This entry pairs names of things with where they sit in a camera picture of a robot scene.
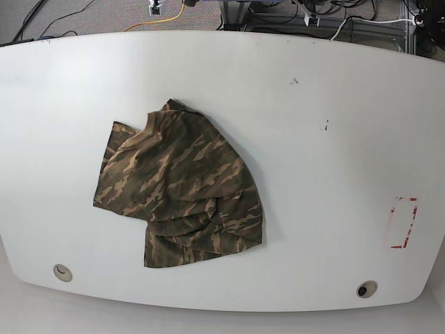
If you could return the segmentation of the camouflage t-shirt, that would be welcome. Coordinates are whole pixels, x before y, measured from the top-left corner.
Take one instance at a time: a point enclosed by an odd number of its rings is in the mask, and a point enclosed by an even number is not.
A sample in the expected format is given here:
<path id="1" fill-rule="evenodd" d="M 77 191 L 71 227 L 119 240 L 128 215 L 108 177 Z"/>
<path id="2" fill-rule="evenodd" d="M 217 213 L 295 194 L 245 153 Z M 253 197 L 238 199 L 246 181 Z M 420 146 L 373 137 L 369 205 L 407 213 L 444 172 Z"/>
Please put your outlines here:
<path id="1" fill-rule="evenodd" d="M 142 130 L 114 122 L 95 207 L 145 221 L 144 265 L 238 254 L 263 241 L 264 211 L 240 154 L 202 113 L 169 100 Z"/>

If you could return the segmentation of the red tape rectangle marking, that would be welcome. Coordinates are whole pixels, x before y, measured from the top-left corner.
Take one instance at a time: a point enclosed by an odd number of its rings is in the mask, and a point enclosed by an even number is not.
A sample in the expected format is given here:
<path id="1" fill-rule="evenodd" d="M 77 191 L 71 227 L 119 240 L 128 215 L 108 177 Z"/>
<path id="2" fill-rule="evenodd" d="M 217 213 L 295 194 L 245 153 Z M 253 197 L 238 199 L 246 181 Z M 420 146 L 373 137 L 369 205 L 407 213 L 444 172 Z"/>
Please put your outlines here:
<path id="1" fill-rule="evenodd" d="M 419 206 L 417 198 L 396 197 L 389 215 L 387 243 L 390 249 L 407 247 Z"/>

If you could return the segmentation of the aluminium frame stand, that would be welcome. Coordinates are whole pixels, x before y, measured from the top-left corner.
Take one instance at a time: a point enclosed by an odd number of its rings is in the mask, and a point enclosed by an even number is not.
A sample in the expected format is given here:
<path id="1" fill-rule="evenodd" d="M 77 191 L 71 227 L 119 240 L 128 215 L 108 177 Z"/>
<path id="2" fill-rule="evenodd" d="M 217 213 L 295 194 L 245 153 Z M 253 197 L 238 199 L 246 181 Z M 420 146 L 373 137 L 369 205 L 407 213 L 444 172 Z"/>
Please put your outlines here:
<path id="1" fill-rule="evenodd" d="M 259 15 L 264 19 L 270 14 L 265 11 L 263 1 L 217 1 L 220 9 L 219 31 L 244 31 L 251 16 Z"/>

